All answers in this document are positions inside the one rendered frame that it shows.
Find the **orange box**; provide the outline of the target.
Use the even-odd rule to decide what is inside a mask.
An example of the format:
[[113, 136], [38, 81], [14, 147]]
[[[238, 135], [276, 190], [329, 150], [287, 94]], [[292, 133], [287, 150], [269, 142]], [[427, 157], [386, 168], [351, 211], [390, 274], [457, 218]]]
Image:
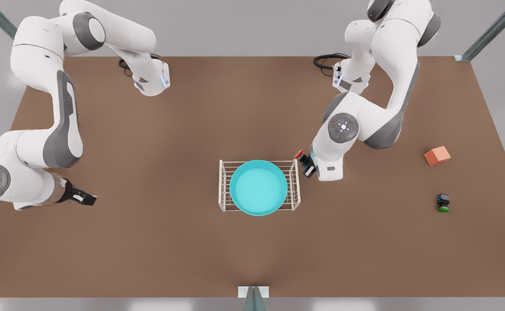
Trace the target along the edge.
[[429, 166], [434, 166], [448, 161], [451, 156], [445, 146], [440, 146], [426, 152], [424, 154], [424, 158]]

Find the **cyan round plate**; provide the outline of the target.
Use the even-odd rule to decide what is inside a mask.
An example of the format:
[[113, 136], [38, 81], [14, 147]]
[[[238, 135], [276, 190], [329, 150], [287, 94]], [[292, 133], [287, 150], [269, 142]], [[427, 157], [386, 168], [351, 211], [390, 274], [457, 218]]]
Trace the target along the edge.
[[272, 162], [248, 161], [230, 179], [230, 196], [244, 213], [269, 215], [278, 210], [288, 196], [288, 180]]

